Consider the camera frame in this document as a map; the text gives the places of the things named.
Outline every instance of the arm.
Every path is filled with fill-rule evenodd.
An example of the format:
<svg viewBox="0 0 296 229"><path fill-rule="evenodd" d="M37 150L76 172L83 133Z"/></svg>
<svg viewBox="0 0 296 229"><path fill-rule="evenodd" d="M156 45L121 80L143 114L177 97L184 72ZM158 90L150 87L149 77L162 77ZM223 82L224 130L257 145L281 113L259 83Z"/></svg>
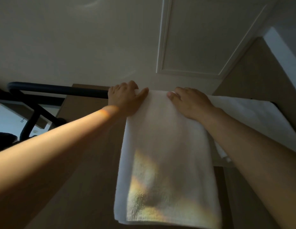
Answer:
<svg viewBox="0 0 296 229"><path fill-rule="evenodd" d="M230 117L202 92L176 88L176 108L205 127L282 228L296 228L296 153Z"/></svg>
<svg viewBox="0 0 296 229"><path fill-rule="evenodd" d="M148 94L134 81L111 87L109 106L0 152L0 228L23 228L81 161L85 148L117 120L134 114Z"/></svg>

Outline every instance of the person's left hand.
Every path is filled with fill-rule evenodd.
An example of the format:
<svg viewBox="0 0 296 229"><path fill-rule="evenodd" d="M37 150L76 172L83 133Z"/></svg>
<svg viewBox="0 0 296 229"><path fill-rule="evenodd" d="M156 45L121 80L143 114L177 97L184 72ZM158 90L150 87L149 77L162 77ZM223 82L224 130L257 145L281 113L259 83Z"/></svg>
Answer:
<svg viewBox="0 0 296 229"><path fill-rule="evenodd" d="M138 89L138 86L133 80L129 83L121 83L120 85L110 87L108 91L108 105L119 107L126 117L135 114L149 92L148 88L144 88L136 95L135 89Z"/></svg>

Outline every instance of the white fabric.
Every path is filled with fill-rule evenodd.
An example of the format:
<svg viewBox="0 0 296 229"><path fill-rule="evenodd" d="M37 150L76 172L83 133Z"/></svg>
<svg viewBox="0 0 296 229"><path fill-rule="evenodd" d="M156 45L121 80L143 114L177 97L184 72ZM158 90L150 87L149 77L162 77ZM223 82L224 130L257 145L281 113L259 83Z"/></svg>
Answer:
<svg viewBox="0 0 296 229"><path fill-rule="evenodd" d="M296 152L296 132L273 103L226 96L208 98L231 117ZM220 157L226 158L221 146L217 142L215 145Z"/></svg>
<svg viewBox="0 0 296 229"><path fill-rule="evenodd" d="M163 91L150 91L127 119L114 216L124 224L220 228L207 132L182 116Z"/></svg>

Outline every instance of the forearm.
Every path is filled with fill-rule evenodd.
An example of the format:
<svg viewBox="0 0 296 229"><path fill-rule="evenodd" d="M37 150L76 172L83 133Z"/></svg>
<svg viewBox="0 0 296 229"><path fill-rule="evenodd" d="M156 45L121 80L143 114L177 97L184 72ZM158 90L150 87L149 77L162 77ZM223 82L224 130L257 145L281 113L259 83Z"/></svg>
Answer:
<svg viewBox="0 0 296 229"><path fill-rule="evenodd" d="M121 117L108 106L0 152L0 224L24 227L74 172L90 142Z"/></svg>
<svg viewBox="0 0 296 229"><path fill-rule="evenodd" d="M296 228L296 153L216 109L201 119L283 228Z"/></svg>

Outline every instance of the white trim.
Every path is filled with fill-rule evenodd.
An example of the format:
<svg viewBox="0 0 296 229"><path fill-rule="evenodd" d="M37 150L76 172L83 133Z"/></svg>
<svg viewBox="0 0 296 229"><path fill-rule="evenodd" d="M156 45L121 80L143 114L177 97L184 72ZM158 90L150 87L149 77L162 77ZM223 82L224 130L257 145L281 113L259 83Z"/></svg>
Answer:
<svg viewBox="0 0 296 229"><path fill-rule="evenodd" d="M264 40L296 89L295 55L273 27L265 34Z"/></svg>
<svg viewBox="0 0 296 229"><path fill-rule="evenodd" d="M158 46L158 58L157 58L157 68L156 73L161 74L171 74L171 75L187 75L187 76L195 76L200 78L214 78L214 79L223 79L231 68L232 64L235 62L239 54L242 52L243 48L246 44L251 40L251 38L255 35L256 31L259 29L265 18L268 16L272 8L274 7L277 0L269 1L264 7L262 7L259 15L257 15L256 19L252 23L251 27L244 35L237 48L234 50L233 54L226 62L222 70L219 74L213 73L201 73L196 71L187 71L187 70L168 70L163 69L164 56L166 50L166 41L167 41L167 33L169 28L170 21L170 13L172 8L173 0L163 0L162 4L162 14L161 14L161 25L160 25L160 35L159 35L159 46Z"/></svg>

